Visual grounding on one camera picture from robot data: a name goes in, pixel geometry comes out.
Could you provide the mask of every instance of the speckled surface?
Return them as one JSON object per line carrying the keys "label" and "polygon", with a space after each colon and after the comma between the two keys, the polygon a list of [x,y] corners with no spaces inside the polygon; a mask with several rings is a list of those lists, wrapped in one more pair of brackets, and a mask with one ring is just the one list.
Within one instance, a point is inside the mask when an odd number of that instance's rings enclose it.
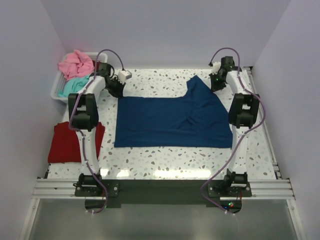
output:
{"label": "speckled surface", "polygon": [[[132,78],[124,88],[125,96],[181,97],[186,82],[198,75],[210,86],[209,69],[129,69]],[[233,96],[229,86],[216,95],[229,111]],[[108,91],[101,92],[98,111],[105,133],[99,154],[104,179],[208,179],[231,155],[229,148],[208,147],[123,147],[114,148],[118,99]],[[66,112],[63,122],[69,120]],[[250,180],[276,179],[266,137],[260,127],[251,133],[247,151],[247,174]],[[222,179],[226,170],[216,177]],[[54,163],[48,178],[77,179],[80,163]]]}

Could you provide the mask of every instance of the plastic basket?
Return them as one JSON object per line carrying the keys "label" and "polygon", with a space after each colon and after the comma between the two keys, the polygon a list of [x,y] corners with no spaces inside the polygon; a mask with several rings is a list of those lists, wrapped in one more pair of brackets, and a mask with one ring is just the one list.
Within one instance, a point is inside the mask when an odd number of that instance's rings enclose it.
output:
{"label": "plastic basket", "polygon": [[[98,55],[98,52],[84,52],[85,54],[87,54],[92,60],[96,60],[97,58],[97,55]],[[62,62],[64,60],[66,60],[67,56],[69,55],[70,53],[66,54],[63,59],[62,59]],[[108,60],[108,56],[107,54],[105,53],[101,53],[99,55],[99,58],[98,58],[98,61],[101,62],[101,63],[106,63]],[[55,77],[55,80],[54,80],[54,84],[52,86],[52,89],[51,89],[51,97],[55,100],[60,100],[64,103],[68,103],[68,98],[67,97],[60,97],[58,96],[58,92],[59,91],[63,91],[64,88],[65,88],[65,85],[67,83],[67,80],[65,79],[64,77],[64,74],[61,72],[61,71],[58,71],[56,77]]]}

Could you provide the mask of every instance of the turquoise towel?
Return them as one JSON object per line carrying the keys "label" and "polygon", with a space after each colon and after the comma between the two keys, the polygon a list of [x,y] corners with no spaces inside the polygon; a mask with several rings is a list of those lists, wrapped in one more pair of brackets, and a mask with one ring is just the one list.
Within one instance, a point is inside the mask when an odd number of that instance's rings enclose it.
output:
{"label": "turquoise towel", "polygon": [[67,98],[69,94],[79,92],[88,83],[90,75],[84,77],[75,77],[70,79],[64,86],[63,91],[58,92],[58,96]]}

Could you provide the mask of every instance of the pink towel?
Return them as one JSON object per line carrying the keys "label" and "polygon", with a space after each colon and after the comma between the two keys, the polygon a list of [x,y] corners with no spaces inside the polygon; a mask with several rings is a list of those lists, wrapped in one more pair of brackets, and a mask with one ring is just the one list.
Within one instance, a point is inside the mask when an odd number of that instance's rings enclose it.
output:
{"label": "pink towel", "polygon": [[83,78],[95,68],[91,58],[77,49],[68,54],[66,60],[59,62],[58,66],[67,81],[76,77]]}

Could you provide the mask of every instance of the blue cloth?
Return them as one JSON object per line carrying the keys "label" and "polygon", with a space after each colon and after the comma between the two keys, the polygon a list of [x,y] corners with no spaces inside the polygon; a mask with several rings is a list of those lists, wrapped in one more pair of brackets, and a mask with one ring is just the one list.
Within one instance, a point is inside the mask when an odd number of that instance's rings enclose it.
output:
{"label": "blue cloth", "polygon": [[90,75],[84,77],[75,77],[70,79],[64,86],[63,91],[58,92],[59,97],[67,98],[69,94],[79,92],[88,83]]}
{"label": "blue cloth", "polygon": [[198,77],[182,97],[123,97],[118,100],[114,147],[230,148],[228,112]]}

